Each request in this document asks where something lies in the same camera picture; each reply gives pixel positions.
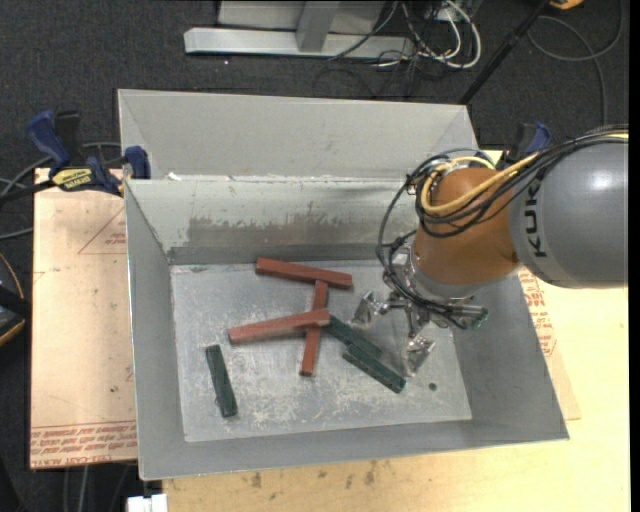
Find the dark green block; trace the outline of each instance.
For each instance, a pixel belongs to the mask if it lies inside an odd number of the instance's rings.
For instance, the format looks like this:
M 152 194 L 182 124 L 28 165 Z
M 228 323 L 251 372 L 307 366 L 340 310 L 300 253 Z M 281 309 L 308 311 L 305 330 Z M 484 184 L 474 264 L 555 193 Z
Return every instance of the dark green block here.
M 360 368 L 363 372 L 369 374 L 383 386 L 388 387 L 394 393 L 400 393 L 407 383 L 407 381 L 400 375 L 393 372 L 380 361 L 372 358 L 369 354 L 360 350 L 355 345 L 351 345 L 349 349 L 342 354 L 342 357 L 354 366 Z
M 377 359 L 382 355 L 381 349 L 376 347 L 368 339 L 358 334 L 351 327 L 333 315 L 331 315 L 331 322 L 325 327 L 325 329 L 334 338 L 339 339 L 342 343 L 347 345 L 347 347 L 355 346 L 369 354 L 374 359 Z
M 238 404 L 231 388 L 231 381 L 224 364 L 220 345 L 207 347 L 207 363 L 213 380 L 213 387 L 216 391 L 216 399 L 223 418 L 238 414 Z

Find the red stick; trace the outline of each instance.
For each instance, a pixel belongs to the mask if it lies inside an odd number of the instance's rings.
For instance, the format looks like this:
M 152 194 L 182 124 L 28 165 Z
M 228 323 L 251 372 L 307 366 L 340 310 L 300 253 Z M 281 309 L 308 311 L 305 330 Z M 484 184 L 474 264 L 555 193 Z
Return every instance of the red stick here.
M 309 327 L 322 327 L 330 321 L 329 310 L 319 309 L 255 324 L 232 327 L 227 331 L 232 345 L 293 334 Z
M 313 295 L 312 310 L 318 310 L 327 304 L 327 283 L 324 281 L 316 281 L 316 287 Z M 303 377 L 311 377 L 313 375 L 313 366 L 318 353 L 318 343 L 320 341 L 320 327 L 310 327 L 304 340 L 304 355 L 302 356 L 302 365 L 300 367 L 300 375 Z
M 353 286 L 351 274 L 309 267 L 298 263 L 270 260 L 268 258 L 258 258 L 256 262 L 256 273 L 291 279 L 293 281 L 302 281 L 304 283 L 324 281 L 333 288 L 342 288 L 344 290 Z

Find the clamp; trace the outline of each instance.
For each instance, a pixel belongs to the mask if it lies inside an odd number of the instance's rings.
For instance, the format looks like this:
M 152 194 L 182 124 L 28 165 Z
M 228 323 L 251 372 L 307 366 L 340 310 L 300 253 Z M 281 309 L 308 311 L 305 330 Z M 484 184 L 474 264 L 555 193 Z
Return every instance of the clamp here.
M 31 141 L 54 162 L 49 170 L 48 186 L 58 186 L 66 192 L 96 190 L 122 195 L 122 180 L 103 168 L 98 158 L 84 158 L 78 138 L 79 123 L 77 113 L 65 112 L 55 117 L 54 125 L 53 112 L 45 110 L 27 125 Z M 150 178 L 149 161 L 140 146 L 127 148 L 123 162 L 125 178 Z

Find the cardboard sheet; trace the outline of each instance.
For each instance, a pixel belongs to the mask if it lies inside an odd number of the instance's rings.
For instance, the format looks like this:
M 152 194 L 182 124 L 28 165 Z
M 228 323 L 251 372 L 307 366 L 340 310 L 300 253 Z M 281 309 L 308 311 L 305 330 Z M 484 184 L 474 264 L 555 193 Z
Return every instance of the cardboard sheet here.
M 137 456 L 121 198 L 35 196 L 32 469 Z

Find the yellow cable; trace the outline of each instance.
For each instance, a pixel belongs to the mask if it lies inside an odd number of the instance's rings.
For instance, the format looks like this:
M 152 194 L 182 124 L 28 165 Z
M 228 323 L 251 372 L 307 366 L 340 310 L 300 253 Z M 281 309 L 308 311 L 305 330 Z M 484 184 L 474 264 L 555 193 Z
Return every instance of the yellow cable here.
M 500 172 L 497 172 L 494 176 L 480 183 L 478 186 L 474 187 L 466 194 L 460 196 L 457 199 L 454 199 L 453 201 L 449 201 L 448 203 L 442 204 L 439 206 L 432 206 L 429 201 L 428 191 L 431 188 L 431 185 L 433 185 L 433 181 L 435 179 L 432 174 L 424 182 L 424 186 L 422 187 L 422 193 L 420 194 L 420 204 L 422 205 L 422 208 L 424 209 L 425 213 L 429 215 L 443 216 L 443 215 L 452 213 L 460 209 L 461 207 L 463 207 L 468 202 L 470 202 L 478 194 L 481 194 L 482 192 L 486 192 L 492 186 L 502 183 L 506 179 L 517 174 L 520 171 L 520 169 L 528 165 L 531 161 L 535 160 L 537 156 L 538 156 L 538 153 L 533 153 L 528 157 L 523 158 L 522 160 L 511 165 L 510 167 L 507 167 L 506 169 Z
M 451 160 L 452 162 L 478 162 L 481 164 L 484 164 L 486 167 L 488 167 L 489 169 L 495 169 L 496 166 L 493 165 L 493 163 L 489 160 L 486 160 L 484 158 L 480 158 L 478 156 L 459 156 L 457 158 L 454 158 Z

